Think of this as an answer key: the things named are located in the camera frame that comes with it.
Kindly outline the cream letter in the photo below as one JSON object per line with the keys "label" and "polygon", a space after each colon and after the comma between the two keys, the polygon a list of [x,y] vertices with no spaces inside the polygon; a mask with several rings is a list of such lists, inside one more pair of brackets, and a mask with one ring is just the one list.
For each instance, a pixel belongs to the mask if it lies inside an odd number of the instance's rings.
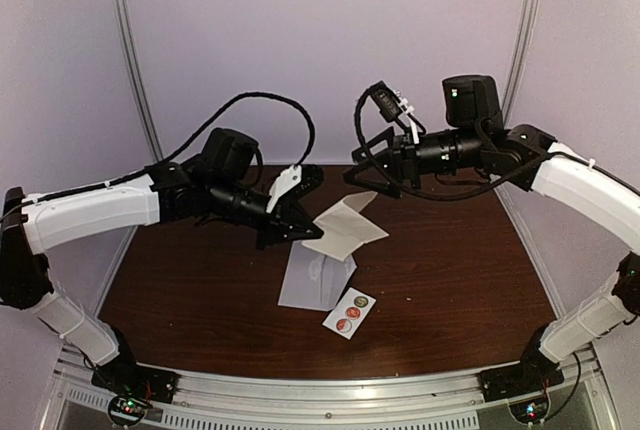
{"label": "cream letter", "polygon": [[302,245],[335,260],[345,261],[362,246],[387,238],[388,232],[362,215],[376,196],[376,192],[366,191],[343,197],[314,220],[323,236],[304,240]]}

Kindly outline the pale blue envelope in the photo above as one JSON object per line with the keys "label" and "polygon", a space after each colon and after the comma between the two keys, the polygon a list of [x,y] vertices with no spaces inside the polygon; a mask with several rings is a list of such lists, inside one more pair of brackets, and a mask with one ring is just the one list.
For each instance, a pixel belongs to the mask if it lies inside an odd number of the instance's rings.
{"label": "pale blue envelope", "polygon": [[341,261],[308,249],[301,242],[294,242],[278,305],[330,311],[336,306],[356,268],[352,256]]}

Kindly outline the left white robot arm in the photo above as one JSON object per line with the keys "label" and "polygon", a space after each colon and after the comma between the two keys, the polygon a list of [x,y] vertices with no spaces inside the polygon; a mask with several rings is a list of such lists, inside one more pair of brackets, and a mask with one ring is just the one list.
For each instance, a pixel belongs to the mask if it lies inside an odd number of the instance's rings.
{"label": "left white robot arm", "polygon": [[268,192],[244,179],[259,160],[259,144],[231,129],[214,129],[204,148],[182,163],[156,163],[134,177],[58,194],[5,196],[1,217],[1,302],[28,310],[79,348],[123,394],[144,383],[123,336],[65,296],[48,276],[48,250],[84,237],[125,227],[151,226],[195,218],[246,226],[256,246],[314,240],[322,230],[302,207],[302,197],[324,180],[317,165],[283,170]]}

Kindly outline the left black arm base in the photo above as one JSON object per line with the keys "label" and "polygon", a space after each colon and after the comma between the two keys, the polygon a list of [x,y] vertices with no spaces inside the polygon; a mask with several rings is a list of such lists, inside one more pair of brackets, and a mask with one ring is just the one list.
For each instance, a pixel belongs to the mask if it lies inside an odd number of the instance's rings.
{"label": "left black arm base", "polygon": [[171,404],[177,380],[178,375],[173,371],[140,365],[118,356],[105,365],[97,366],[91,383],[120,396]]}

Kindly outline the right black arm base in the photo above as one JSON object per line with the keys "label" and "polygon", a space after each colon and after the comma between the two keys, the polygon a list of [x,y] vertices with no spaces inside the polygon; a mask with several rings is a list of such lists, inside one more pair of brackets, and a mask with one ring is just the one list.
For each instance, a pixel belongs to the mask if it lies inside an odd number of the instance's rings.
{"label": "right black arm base", "polygon": [[546,358],[525,360],[503,367],[481,371],[478,375],[485,402],[530,394],[541,393],[549,386],[564,382],[564,375],[558,363]]}

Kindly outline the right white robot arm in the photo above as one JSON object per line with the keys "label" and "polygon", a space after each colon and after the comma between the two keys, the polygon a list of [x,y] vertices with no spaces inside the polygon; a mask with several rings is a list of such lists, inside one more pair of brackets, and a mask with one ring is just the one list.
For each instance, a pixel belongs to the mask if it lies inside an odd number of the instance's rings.
{"label": "right white robot arm", "polygon": [[431,202],[464,201],[510,183],[567,205],[629,249],[598,290],[533,337],[512,373],[517,388],[530,392],[574,351],[638,317],[639,191],[537,127],[506,127],[493,77],[453,76],[442,88],[449,127],[432,133],[384,82],[365,89],[345,182]]}

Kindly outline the green round sticker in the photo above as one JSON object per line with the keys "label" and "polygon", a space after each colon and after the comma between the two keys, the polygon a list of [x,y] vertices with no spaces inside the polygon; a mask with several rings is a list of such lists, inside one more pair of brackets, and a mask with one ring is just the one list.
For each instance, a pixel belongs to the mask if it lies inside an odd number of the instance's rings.
{"label": "green round sticker", "polygon": [[359,295],[355,297],[353,300],[353,304],[357,308],[366,308],[369,305],[369,303],[370,303],[369,299],[363,295]]}

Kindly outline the orange round sticker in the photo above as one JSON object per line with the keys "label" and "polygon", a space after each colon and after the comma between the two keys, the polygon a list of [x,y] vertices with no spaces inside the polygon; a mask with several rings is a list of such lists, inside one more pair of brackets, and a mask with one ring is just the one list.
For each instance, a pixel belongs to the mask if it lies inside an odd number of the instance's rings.
{"label": "orange round sticker", "polygon": [[362,316],[362,313],[361,310],[357,307],[349,307],[345,311],[345,316],[349,320],[358,320]]}

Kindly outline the white sticker sheet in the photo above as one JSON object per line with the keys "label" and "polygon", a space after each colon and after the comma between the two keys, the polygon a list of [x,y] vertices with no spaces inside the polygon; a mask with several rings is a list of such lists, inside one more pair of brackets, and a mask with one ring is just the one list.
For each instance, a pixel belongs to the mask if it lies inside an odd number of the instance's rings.
{"label": "white sticker sheet", "polygon": [[355,288],[349,288],[322,325],[339,336],[351,340],[372,311],[377,300]]}

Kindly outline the red white round sticker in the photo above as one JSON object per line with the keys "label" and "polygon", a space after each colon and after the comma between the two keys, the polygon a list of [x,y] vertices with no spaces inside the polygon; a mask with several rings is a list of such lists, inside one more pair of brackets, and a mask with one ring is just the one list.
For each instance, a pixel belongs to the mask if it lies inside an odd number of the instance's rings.
{"label": "red white round sticker", "polygon": [[352,323],[349,319],[340,319],[336,322],[335,327],[340,333],[348,333],[352,329]]}

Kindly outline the left circuit board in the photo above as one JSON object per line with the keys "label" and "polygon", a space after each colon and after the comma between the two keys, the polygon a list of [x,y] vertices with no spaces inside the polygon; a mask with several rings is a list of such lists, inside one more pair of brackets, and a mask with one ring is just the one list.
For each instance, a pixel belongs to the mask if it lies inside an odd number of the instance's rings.
{"label": "left circuit board", "polygon": [[140,423],[153,406],[130,396],[114,396],[107,405],[107,416],[116,425],[132,426]]}

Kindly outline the circuit board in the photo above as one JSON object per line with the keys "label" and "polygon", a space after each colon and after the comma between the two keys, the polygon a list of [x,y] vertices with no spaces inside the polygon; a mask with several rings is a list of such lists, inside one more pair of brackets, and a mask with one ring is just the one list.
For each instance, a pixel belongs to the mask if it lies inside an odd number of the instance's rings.
{"label": "circuit board", "polygon": [[116,425],[132,426],[140,423],[153,406],[130,396],[114,396],[107,405],[107,416]]}
{"label": "circuit board", "polygon": [[510,401],[508,408],[517,423],[532,426],[546,419],[550,410],[550,400],[546,395],[538,395]]}

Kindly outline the right circuit board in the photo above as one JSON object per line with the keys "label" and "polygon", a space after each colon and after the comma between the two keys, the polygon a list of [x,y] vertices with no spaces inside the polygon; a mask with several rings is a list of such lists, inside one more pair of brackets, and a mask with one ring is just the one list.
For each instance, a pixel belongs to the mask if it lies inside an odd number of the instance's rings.
{"label": "right circuit board", "polygon": [[510,401],[508,408],[517,423],[532,426],[546,419],[550,410],[550,400],[546,395],[538,395]]}

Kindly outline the aluminium front rail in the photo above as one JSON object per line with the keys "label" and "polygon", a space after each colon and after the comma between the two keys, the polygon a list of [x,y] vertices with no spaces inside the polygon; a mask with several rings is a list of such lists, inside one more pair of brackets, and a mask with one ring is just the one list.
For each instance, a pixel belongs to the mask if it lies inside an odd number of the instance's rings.
{"label": "aluminium front rail", "polygon": [[[355,380],[254,379],[179,371],[173,401],[154,402],[131,429],[622,429],[595,351],[562,364],[545,394],[488,401],[480,372]],[[83,358],[63,347],[36,429],[121,429],[107,416],[113,394],[91,384]],[[550,421],[520,423],[525,401],[549,398]]]}

